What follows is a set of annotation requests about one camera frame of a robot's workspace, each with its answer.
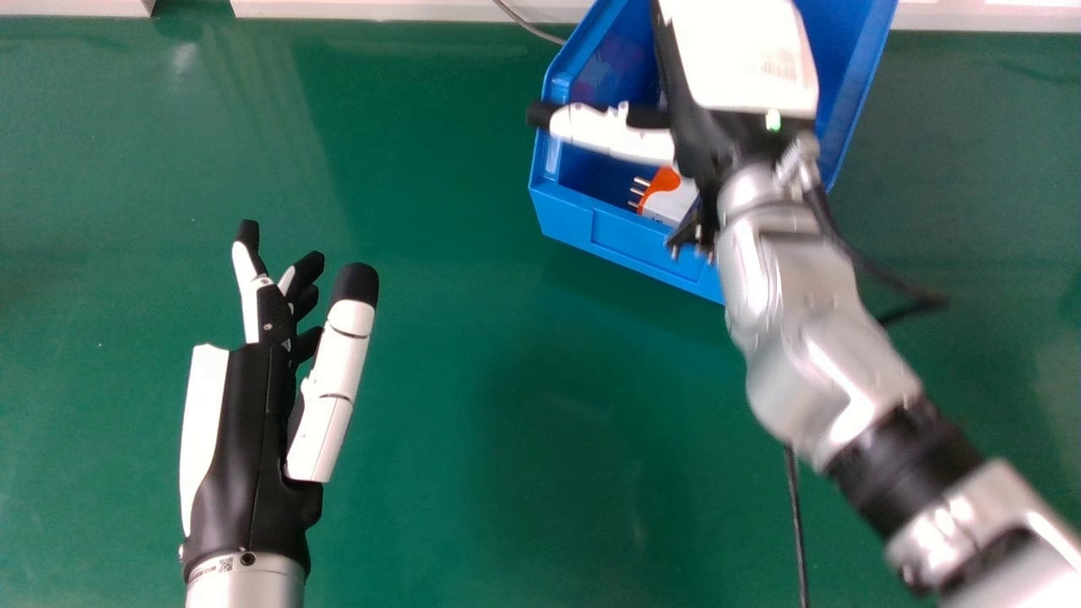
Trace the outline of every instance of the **robotic hand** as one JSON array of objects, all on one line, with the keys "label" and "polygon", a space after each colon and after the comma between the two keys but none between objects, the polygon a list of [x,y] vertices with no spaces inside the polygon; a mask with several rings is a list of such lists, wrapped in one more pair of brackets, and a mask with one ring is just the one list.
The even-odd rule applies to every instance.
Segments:
[{"label": "robotic hand", "polygon": [[[191,356],[179,465],[188,607],[304,605],[305,531],[322,513],[322,484],[349,425],[375,318],[378,276],[349,264],[335,280],[325,330],[298,334],[319,298],[323,255],[305,255],[276,285],[258,244],[258,224],[245,220],[232,266],[246,344],[202,344]],[[297,369],[312,355],[296,398]]]},{"label": "robotic hand", "polygon": [[673,256],[693,244],[716,257],[750,407],[838,485],[915,594],[935,592],[950,608],[1076,606],[1075,532],[945,420],[859,300],[854,265],[872,266],[828,213],[798,10],[654,0],[652,18],[664,120],[626,104],[538,103],[530,122],[695,181],[698,202],[666,244]]}]

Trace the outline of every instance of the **blue plastic bin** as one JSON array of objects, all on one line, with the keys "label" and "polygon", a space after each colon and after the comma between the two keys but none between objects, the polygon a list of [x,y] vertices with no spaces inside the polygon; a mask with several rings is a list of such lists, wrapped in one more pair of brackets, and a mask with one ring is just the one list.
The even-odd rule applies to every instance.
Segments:
[{"label": "blue plastic bin", "polygon": [[[826,187],[833,185],[856,118],[870,89],[897,0],[796,0],[818,69],[815,123]],[[615,105],[655,104],[657,68],[650,28],[650,0],[598,0],[552,60],[545,75],[546,101]],[[627,204],[635,176],[656,168],[586,151],[538,132],[530,194],[540,230],[703,298],[721,302],[716,269],[700,257],[672,262],[664,247],[667,226]]]}]

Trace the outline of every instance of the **green tabletop surface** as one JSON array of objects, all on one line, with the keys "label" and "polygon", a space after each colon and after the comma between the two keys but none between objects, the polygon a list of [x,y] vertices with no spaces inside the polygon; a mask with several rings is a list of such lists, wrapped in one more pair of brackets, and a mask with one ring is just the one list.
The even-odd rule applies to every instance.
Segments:
[{"label": "green tabletop surface", "polygon": [[[213,2],[0,19],[0,606],[183,604],[190,349],[242,342],[243,217],[275,268],[318,248],[383,279],[309,607],[797,605],[782,449],[721,308],[540,235],[524,108],[555,50]],[[1075,524],[1078,56],[895,32],[832,196],[952,296],[891,330],[929,394]],[[930,605],[802,473],[813,604]]]}]

